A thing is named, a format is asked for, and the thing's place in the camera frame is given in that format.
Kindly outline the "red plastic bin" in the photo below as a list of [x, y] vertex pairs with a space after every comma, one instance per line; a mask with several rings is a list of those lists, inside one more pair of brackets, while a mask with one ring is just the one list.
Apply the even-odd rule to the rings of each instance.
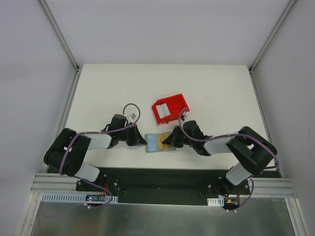
[[[164, 103], [167, 104], [168, 109], [170, 111], [170, 115], [160, 119], [156, 106]], [[158, 125], [168, 124], [171, 121], [177, 120], [183, 108], [186, 108], [187, 112], [190, 111], [189, 106], [187, 105], [186, 100], [182, 93], [159, 99], [152, 105], [152, 110]]]

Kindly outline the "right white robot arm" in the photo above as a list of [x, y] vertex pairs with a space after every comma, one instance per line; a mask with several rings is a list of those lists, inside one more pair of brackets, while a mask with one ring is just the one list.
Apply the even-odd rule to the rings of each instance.
[[196, 121], [190, 120], [175, 126], [162, 143], [175, 148], [187, 145], [201, 156], [232, 153], [238, 163], [227, 172], [221, 182], [222, 190], [227, 194], [237, 191], [243, 180], [260, 174], [273, 159], [276, 167], [279, 164], [277, 149], [248, 126], [230, 135], [212, 137], [204, 135]]

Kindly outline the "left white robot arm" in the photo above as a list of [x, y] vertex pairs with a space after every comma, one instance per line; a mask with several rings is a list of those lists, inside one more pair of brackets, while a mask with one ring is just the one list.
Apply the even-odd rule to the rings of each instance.
[[115, 114], [101, 134], [83, 134], [73, 143], [76, 131], [65, 128], [44, 155], [44, 163], [56, 171], [61, 170], [63, 175], [86, 179], [90, 189], [99, 191], [104, 186], [103, 174], [99, 168], [84, 161], [86, 153], [94, 149], [110, 149], [119, 142], [126, 142], [130, 147], [145, 146], [147, 142], [137, 125], [128, 127], [135, 119], [135, 114]]

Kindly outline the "stack of white cards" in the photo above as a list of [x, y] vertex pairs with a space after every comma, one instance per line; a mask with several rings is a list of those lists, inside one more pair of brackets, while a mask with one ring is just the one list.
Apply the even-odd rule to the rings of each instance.
[[170, 115], [170, 111], [166, 103], [157, 105], [156, 109], [160, 119]]

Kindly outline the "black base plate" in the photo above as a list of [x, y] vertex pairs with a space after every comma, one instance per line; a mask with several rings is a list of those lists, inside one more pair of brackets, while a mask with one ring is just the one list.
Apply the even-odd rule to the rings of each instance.
[[76, 190], [97, 193], [105, 187], [119, 203], [187, 206], [205, 206], [211, 198], [245, 197], [251, 192], [247, 180], [237, 186], [222, 180], [226, 170], [101, 168], [100, 173], [99, 188], [81, 180]]

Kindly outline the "left aluminium frame post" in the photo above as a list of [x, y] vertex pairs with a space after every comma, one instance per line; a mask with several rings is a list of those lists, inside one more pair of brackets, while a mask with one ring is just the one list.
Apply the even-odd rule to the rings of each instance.
[[70, 62], [72, 68], [74, 69], [74, 71], [80, 71], [81, 67], [80, 65], [78, 64], [77, 60], [75, 59], [54, 15], [53, 15], [53, 12], [52, 10], [50, 9], [48, 3], [46, 0], [38, 0], [37, 1], [40, 8], [42, 9], [56, 39], [58, 40], [62, 50], [64, 51], [68, 61]]

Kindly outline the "aluminium frame post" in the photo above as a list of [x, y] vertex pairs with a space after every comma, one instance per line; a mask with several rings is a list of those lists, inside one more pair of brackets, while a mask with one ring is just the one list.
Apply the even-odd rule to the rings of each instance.
[[58, 40], [62, 50], [64, 51], [68, 61], [70, 62], [72, 68], [74, 69], [74, 71], [80, 71], [81, 67], [80, 65], [78, 64], [77, 60], [75, 59], [54, 15], [53, 15], [53, 12], [52, 10], [50, 9], [48, 3], [46, 0], [38, 0], [37, 1], [40, 8], [42, 9], [56, 39]]
[[271, 46], [273, 40], [276, 38], [278, 32], [280, 31], [281, 27], [283, 26], [283, 24], [285, 23], [285, 21], [287, 20], [287, 18], [289, 17], [290, 13], [292, 12], [293, 8], [296, 6], [297, 3], [298, 3], [298, 0], [289, 0], [286, 3], [275, 25], [271, 29], [261, 49], [259, 50], [257, 56], [255, 57], [252, 65], [249, 67], [250, 74], [252, 74], [255, 71], [260, 61], [262, 60], [264, 55], [267, 53], [267, 50]]

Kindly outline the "right aluminium frame post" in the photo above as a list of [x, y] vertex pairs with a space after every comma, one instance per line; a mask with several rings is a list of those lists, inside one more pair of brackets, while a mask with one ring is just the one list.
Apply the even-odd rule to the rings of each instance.
[[252, 65], [249, 67], [250, 74], [252, 74], [255, 71], [260, 61], [262, 60], [264, 55], [267, 53], [267, 50], [271, 46], [273, 40], [276, 38], [278, 32], [280, 31], [281, 27], [283, 26], [283, 24], [285, 23], [285, 21], [287, 20], [287, 18], [289, 17], [290, 13], [292, 12], [293, 8], [296, 6], [297, 3], [298, 3], [298, 0], [289, 0], [286, 3], [275, 25], [271, 29], [261, 49], [259, 50], [257, 56], [255, 57]]

